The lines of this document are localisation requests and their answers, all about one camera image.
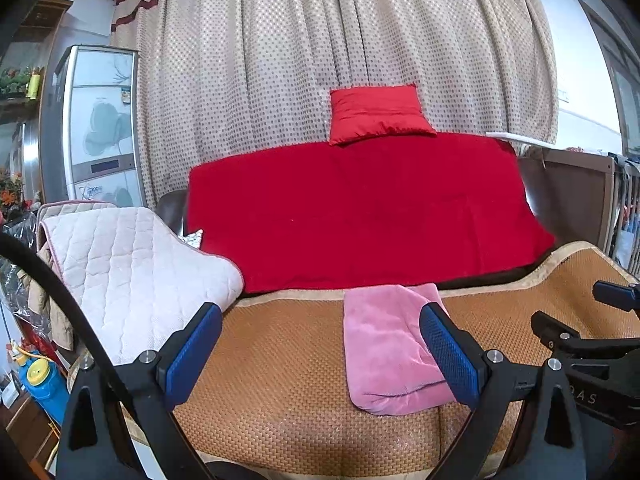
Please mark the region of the woven bamboo mat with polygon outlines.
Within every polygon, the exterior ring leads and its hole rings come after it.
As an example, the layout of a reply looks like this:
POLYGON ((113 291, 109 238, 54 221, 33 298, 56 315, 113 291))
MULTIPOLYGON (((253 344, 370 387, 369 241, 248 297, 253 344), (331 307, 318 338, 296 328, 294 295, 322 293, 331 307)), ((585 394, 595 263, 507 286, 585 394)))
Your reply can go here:
MULTIPOLYGON (((597 247, 566 244, 510 284, 447 290, 457 326, 510 360, 540 364, 548 350, 530 319, 544 311, 585 338, 639 333, 638 318, 600 304, 594 282, 631 276, 597 247)), ((340 292, 275 292, 239 302, 189 400, 175 409, 204 460, 231 460, 281 477, 416 478, 437 464, 468 410, 449 403, 378 416, 349 399, 340 292)))

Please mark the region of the silver refrigerator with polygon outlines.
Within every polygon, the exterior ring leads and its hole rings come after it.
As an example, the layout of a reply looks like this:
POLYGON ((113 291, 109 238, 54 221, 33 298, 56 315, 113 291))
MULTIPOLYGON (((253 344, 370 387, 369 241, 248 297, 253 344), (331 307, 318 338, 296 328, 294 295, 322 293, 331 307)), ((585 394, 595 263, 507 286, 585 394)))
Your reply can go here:
POLYGON ((43 199, 145 204, 135 50, 73 44, 55 67, 41 138, 43 199))

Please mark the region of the white quilted pad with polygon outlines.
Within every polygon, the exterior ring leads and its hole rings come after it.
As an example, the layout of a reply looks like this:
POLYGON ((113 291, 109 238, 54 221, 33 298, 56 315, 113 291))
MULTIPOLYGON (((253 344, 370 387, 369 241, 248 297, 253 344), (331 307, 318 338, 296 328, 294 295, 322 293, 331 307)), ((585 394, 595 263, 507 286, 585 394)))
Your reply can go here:
POLYGON ((145 207, 47 204, 37 244, 115 365, 159 349, 206 302, 227 310, 244 286, 229 259, 189 245, 145 207))

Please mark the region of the red pillow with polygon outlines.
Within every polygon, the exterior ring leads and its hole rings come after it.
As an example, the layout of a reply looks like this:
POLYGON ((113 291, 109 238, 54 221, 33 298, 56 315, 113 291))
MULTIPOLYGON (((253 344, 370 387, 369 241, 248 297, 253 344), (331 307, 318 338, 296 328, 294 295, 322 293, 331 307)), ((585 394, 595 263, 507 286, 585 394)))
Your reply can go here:
POLYGON ((330 101, 330 145, 349 144, 378 136, 437 134, 423 114, 414 84, 332 90, 330 101))

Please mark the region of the white window sill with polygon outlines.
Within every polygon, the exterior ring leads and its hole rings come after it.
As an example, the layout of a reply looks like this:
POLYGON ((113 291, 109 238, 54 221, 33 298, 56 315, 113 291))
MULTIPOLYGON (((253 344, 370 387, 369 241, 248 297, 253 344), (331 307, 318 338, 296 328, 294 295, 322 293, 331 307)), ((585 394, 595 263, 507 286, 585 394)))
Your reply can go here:
POLYGON ((531 138, 530 136, 522 136, 521 134, 504 132, 504 131, 491 131, 486 132, 485 136, 488 138, 498 139, 501 141, 514 142, 529 146, 536 146, 537 148, 550 148, 550 150, 555 149, 555 145, 552 143, 544 142, 535 138, 531 138))

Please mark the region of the beige dotted curtain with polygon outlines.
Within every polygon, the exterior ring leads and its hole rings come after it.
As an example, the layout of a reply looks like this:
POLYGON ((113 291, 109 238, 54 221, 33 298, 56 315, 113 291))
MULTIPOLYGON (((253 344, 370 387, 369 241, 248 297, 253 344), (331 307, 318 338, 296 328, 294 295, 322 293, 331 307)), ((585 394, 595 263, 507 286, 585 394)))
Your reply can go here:
POLYGON ((203 162, 326 140, 335 89, 414 84, 439 131, 558 131, 540 0, 114 0, 111 42, 139 55, 149 205, 203 162))

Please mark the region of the pink garment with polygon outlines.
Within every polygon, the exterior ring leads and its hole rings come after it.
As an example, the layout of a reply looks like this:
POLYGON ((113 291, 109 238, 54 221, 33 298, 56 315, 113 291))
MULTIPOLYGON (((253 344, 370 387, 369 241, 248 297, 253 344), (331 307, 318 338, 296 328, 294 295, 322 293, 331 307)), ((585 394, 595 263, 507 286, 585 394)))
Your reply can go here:
POLYGON ((435 284, 380 285, 344 295, 344 350, 350 400, 373 415, 402 416, 454 400, 422 338, 422 307, 442 304, 435 284))

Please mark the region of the blue yellow toy jug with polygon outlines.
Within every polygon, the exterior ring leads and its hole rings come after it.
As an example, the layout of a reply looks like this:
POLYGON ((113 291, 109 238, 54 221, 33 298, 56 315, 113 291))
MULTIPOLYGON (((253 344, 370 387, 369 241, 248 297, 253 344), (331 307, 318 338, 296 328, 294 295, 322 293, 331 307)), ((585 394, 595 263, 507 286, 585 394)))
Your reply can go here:
POLYGON ((58 364, 35 351, 27 351, 15 341, 9 356, 17 366, 17 376, 32 398, 57 424, 61 425, 70 394, 58 364))

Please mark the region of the red blanket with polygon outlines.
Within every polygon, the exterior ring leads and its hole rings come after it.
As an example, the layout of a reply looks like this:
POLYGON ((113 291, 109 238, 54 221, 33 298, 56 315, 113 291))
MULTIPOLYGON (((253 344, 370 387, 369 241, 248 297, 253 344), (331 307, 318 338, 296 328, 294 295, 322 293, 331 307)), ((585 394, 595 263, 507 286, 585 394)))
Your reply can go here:
POLYGON ((186 226, 248 294, 445 284, 527 268, 555 243, 513 148, 457 133, 208 162, 190 172, 186 226))

